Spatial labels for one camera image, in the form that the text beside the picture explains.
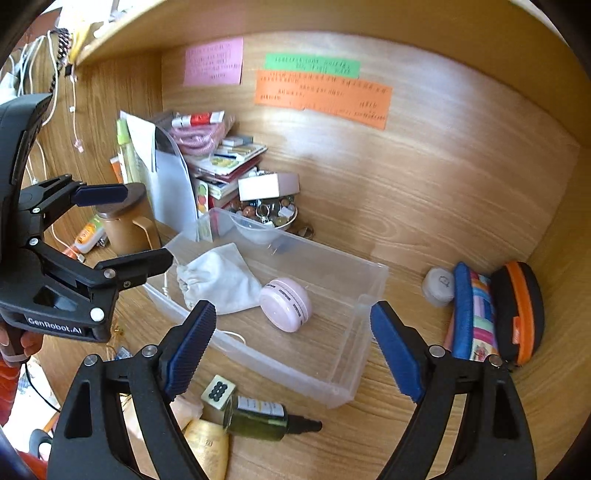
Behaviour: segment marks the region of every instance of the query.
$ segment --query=human hand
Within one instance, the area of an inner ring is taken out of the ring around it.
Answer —
[[[2,345],[8,345],[10,340],[8,339],[8,332],[4,323],[0,323],[0,343]],[[43,346],[43,335],[40,333],[25,332],[21,337],[21,345],[25,351],[26,356],[35,355]],[[17,367],[18,365],[10,364],[6,362],[9,367]]]

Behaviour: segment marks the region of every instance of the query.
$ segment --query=green sticky note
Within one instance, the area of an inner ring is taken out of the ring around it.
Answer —
[[[359,78],[361,62],[357,60],[320,57],[300,53],[268,53],[266,70],[288,70],[289,72],[314,72],[338,75],[352,79]]]

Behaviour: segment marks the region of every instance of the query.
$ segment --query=pink compact case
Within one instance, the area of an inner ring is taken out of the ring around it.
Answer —
[[[293,333],[312,316],[310,297],[290,278],[271,280],[261,290],[261,308],[277,328]]]

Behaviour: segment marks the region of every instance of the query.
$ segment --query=black cable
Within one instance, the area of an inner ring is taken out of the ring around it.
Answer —
[[[35,390],[35,392],[37,392],[37,395],[39,395],[39,396],[41,397],[41,399],[42,399],[42,400],[43,400],[45,403],[47,403],[47,404],[48,404],[48,405],[49,405],[51,408],[53,408],[53,409],[54,409],[56,412],[58,412],[58,413],[61,413],[61,410],[60,410],[59,408],[57,408],[57,407],[53,406],[53,405],[52,405],[52,404],[51,404],[51,403],[48,401],[48,399],[46,399],[46,398],[45,398],[43,395],[41,395],[41,394],[39,393],[39,390],[37,390],[37,389],[35,388],[35,385],[33,385],[33,384],[32,384],[32,382],[31,382],[31,374],[29,374],[29,366],[28,366],[27,364],[25,364],[25,375],[27,376],[27,381],[29,382],[29,385],[31,386],[31,388],[32,388],[33,390]]]

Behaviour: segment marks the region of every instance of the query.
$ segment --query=pink sticky note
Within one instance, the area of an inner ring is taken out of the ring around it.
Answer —
[[[243,38],[191,47],[185,56],[185,87],[240,85]]]

